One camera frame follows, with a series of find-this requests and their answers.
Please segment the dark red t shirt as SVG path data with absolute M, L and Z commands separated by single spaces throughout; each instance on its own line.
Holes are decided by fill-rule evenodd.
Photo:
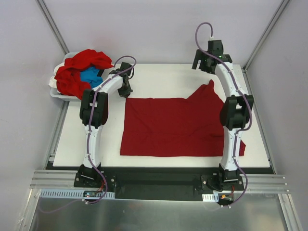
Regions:
M 223 155 L 223 101 L 214 81 L 185 98 L 129 98 L 125 104 L 120 154 L 154 157 Z

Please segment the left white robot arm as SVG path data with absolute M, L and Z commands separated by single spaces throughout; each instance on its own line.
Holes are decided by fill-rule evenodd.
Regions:
M 97 187 L 102 182 L 102 176 L 98 173 L 101 165 L 99 148 L 102 129 L 109 115 L 108 97 L 117 91 L 119 96 L 127 98 L 132 92 L 129 80 L 133 75 L 134 66 L 122 62 L 118 69 L 109 73 L 101 85 L 83 91 L 79 117 L 86 132 L 86 148 L 78 174 L 91 187 Z

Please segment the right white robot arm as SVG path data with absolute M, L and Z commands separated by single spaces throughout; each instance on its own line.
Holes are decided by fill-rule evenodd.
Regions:
M 237 83 L 230 55 L 224 54 L 221 40 L 209 40 L 207 51 L 198 47 L 192 69 L 216 75 L 223 87 L 226 101 L 219 114 L 224 129 L 223 156 L 216 178 L 217 186 L 227 190 L 239 180 L 238 158 L 241 136 L 252 126 L 254 98 L 244 93 Z

